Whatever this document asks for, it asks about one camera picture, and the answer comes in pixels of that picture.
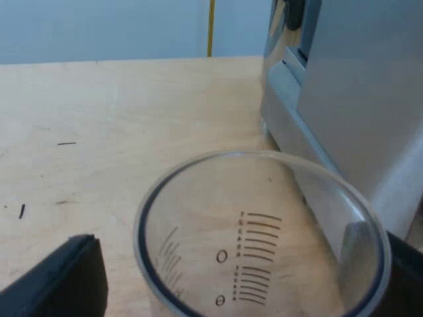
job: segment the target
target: dark mark on wood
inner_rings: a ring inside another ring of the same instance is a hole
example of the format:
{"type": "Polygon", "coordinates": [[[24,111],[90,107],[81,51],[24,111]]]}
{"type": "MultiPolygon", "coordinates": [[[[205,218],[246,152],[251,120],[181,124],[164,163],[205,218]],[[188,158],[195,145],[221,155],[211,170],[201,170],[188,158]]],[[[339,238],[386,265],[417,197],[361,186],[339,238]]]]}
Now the dark mark on wood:
{"type": "Polygon", "coordinates": [[[25,211],[25,204],[22,204],[22,207],[20,208],[19,219],[22,219],[24,215],[24,211],[25,211]]]}
{"type": "Polygon", "coordinates": [[[69,144],[77,144],[77,143],[76,142],[58,143],[58,145],[69,145],[69,144]]]}

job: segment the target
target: plywood tabletop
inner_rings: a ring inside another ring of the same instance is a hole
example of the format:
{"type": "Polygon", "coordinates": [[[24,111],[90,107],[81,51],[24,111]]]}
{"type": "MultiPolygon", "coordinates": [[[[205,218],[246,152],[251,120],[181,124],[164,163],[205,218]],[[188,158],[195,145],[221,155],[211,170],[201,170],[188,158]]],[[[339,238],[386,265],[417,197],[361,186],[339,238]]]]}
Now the plywood tabletop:
{"type": "Polygon", "coordinates": [[[260,57],[1,66],[0,289],[69,236],[93,233],[106,315],[150,316],[132,247],[137,207],[193,155],[272,147],[259,127],[261,66],[260,57]]]}

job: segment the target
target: silver appliance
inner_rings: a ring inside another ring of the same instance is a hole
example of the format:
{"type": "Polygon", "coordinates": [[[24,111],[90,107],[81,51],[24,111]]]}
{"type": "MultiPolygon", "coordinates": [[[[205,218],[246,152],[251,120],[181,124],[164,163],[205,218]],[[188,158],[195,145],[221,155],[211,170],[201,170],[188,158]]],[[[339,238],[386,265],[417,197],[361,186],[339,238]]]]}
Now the silver appliance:
{"type": "Polygon", "coordinates": [[[423,2],[307,0],[301,39],[284,48],[293,10],[281,2],[263,67],[266,128],[281,151],[342,175],[405,238],[423,193],[423,2]]]}

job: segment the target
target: black object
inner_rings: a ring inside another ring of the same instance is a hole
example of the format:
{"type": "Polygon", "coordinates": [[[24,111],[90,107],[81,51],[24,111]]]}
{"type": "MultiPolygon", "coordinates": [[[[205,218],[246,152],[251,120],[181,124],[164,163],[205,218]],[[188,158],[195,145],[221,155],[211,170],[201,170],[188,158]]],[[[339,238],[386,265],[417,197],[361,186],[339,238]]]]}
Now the black object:
{"type": "Polygon", "coordinates": [[[423,254],[388,232],[392,249],[389,287],[371,317],[423,316],[423,254]]]}
{"type": "Polygon", "coordinates": [[[286,2],[285,24],[291,31],[297,30],[303,20],[305,0],[284,0],[286,2]]]}
{"type": "Polygon", "coordinates": [[[101,317],[107,294],[100,240],[74,236],[0,292],[0,316],[101,317]]]}
{"type": "MultiPolygon", "coordinates": [[[[368,288],[375,265],[365,221],[349,224],[344,233],[340,256],[339,285],[344,304],[355,306],[368,288]]],[[[371,317],[423,316],[423,254],[388,232],[392,252],[389,286],[371,317]]],[[[366,297],[348,316],[355,316],[371,297],[366,297]]]]}

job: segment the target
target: measuring cup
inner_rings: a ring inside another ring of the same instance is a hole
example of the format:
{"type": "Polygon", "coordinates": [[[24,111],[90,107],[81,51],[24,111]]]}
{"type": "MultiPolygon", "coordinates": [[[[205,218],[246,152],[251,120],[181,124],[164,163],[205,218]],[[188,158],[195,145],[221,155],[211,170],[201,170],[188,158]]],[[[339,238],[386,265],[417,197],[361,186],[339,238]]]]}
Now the measuring cup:
{"type": "Polygon", "coordinates": [[[273,151],[195,158],[135,224],[152,316],[370,316],[391,271],[385,231],[337,175],[273,151]]]}

